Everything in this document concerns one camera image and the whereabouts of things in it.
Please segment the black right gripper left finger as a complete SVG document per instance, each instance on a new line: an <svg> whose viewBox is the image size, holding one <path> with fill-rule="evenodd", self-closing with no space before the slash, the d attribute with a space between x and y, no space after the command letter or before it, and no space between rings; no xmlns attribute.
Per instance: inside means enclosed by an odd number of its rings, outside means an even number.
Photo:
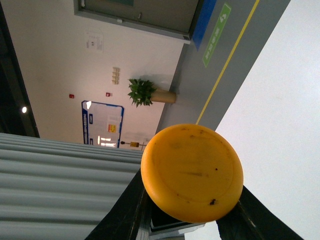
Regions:
<svg viewBox="0 0 320 240"><path fill-rule="evenodd" d="M139 170L87 240L148 240L150 198Z"/></svg>

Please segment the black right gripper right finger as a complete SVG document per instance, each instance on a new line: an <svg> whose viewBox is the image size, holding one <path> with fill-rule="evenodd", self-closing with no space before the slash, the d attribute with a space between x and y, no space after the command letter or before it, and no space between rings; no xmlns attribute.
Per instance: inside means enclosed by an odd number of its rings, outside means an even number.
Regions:
<svg viewBox="0 0 320 240"><path fill-rule="evenodd" d="M245 186L236 206L216 221L222 240L301 240Z"/></svg>

